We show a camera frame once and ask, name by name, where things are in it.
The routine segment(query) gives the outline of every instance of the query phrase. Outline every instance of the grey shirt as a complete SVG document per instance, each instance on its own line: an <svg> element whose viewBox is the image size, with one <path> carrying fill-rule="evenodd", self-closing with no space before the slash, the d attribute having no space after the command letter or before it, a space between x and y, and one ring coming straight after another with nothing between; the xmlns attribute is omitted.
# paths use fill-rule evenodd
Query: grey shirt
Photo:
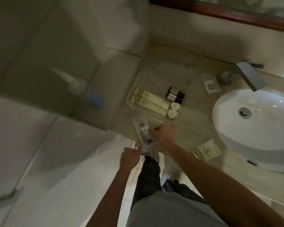
<svg viewBox="0 0 284 227"><path fill-rule="evenodd" d="M130 211L126 227L227 226L218 215L200 202L177 193L158 191L137 202Z"/></svg>

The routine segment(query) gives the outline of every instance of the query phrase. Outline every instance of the vessel sink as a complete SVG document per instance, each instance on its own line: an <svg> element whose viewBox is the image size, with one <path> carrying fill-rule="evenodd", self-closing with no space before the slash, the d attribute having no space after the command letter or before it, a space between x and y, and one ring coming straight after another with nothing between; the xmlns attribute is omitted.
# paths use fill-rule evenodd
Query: vessel sink
<svg viewBox="0 0 284 227"><path fill-rule="evenodd" d="M247 162L284 172L284 95L232 91L215 103L213 123L228 148Z"/></svg>

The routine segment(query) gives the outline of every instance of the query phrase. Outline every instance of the countertop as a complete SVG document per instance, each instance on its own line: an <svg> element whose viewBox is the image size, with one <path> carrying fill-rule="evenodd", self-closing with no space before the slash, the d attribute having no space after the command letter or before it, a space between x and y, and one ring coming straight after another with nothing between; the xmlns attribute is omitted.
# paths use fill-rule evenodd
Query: countertop
<svg viewBox="0 0 284 227"><path fill-rule="evenodd" d="M162 64L158 62L160 58L164 60L164 64L167 60L179 61L179 65L185 65L185 68L190 70L191 83L187 88L185 104L179 118L173 125L176 143L190 152L192 148L213 139L223 154L210 160L208 164L224 171L250 190L284 204L284 174L270 172L247 163L225 146L213 125L212 109L215 102L227 92L248 88L242 78L235 76L232 84L221 88L222 92L208 95L200 74L212 73L212 75L218 76L227 69L229 64L200 56L197 64L195 66L192 64L190 67L190 64L183 63L183 61L186 61L190 56L195 58L195 54L160 44L150 45L135 78L142 72L148 72L148 74L156 72L154 63L150 65L150 59L153 59L154 56L158 58L155 65L160 65L161 69ZM170 67L167 67L166 71L171 72ZM261 73L261 75L267 81L269 89L284 93L284 78L266 73ZM127 105L126 98L127 96L115 116L111 129L139 142L131 121L131 117L136 114L136 111ZM160 123L154 121L149 122L152 127L160 125ZM159 145L156 148L165 152Z"/></svg>

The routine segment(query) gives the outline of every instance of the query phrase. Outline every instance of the sink drain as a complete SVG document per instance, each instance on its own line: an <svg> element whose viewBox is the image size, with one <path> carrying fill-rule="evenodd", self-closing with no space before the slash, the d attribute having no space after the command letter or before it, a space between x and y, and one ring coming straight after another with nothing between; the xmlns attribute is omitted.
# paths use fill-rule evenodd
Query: sink drain
<svg viewBox="0 0 284 227"><path fill-rule="evenodd" d="M248 119L249 117L251 117L251 112L246 107L241 107L239 109L239 115L244 119Z"/></svg>

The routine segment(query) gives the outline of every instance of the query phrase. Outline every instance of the jeans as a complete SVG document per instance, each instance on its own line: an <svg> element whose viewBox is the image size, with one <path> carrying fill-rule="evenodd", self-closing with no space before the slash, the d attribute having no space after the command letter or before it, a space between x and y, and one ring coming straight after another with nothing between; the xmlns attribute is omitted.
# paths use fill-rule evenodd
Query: jeans
<svg viewBox="0 0 284 227"><path fill-rule="evenodd" d="M185 184L179 184L177 181L175 182L167 179L164 185L161 187L159 164L152 159L152 157L145 156L145 161L137 180L131 208L141 199L151 196L157 191L162 191L162 188L164 188L167 192L175 192L184 198L201 202L203 204L208 204L202 197L189 189L188 186Z"/></svg>

